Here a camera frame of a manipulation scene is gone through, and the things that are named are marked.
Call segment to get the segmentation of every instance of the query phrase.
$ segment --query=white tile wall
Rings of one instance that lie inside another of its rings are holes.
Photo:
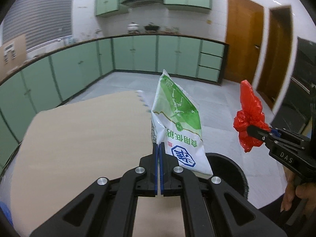
[[[269,9],[282,5],[291,5],[293,11],[293,42],[292,54],[289,62],[289,68],[282,86],[280,95],[276,101],[273,112],[276,113],[285,96],[289,85],[290,76],[293,71],[297,37],[316,42],[316,26],[299,0],[252,0],[264,6],[264,30],[263,41],[261,44],[258,67],[256,69],[253,85],[256,88],[260,74],[262,72],[266,46],[269,32]],[[73,0],[72,8],[72,27],[73,36],[79,40],[89,39],[95,36],[95,31],[101,29],[98,35],[112,36],[124,34],[127,32],[127,25],[130,22],[136,22],[141,27],[153,22],[159,26],[177,26],[180,32],[198,37],[210,38],[219,41],[225,41],[227,27],[228,0],[213,0],[213,8],[209,14],[187,12],[187,11],[169,11],[164,5],[151,5],[130,9],[130,12],[123,15],[109,18],[96,18],[94,16],[94,0]]]

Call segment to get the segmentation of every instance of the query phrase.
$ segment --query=green and white milk bag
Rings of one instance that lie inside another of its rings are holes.
[[[159,79],[151,116],[153,142],[164,142],[166,153],[175,156],[180,166],[213,175],[205,156],[198,107],[165,70]]]

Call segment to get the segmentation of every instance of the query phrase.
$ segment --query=milk carton logo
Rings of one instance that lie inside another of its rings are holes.
[[[171,149],[172,155],[175,156],[179,161],[181,161],[183,164],[190,166],[190,167],[194,167],[195,166],[195,161],[192,158],[192,156],[188,153],[188,151],[179,146],[176,145],[175,147],[173,147]]]

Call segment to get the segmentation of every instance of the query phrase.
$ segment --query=cabinet handle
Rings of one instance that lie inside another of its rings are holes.
[[[31,89],[28,89],[28,90],[24,93],[24,95],[27,95],[30,91],[31,91]]]

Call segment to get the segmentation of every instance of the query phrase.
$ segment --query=round black trash bin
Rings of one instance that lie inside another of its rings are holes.
[[[245,199],[248,198],[248,182],[242,169],[230,158],[218,153],[206,153],[214,176],[219,176]]]

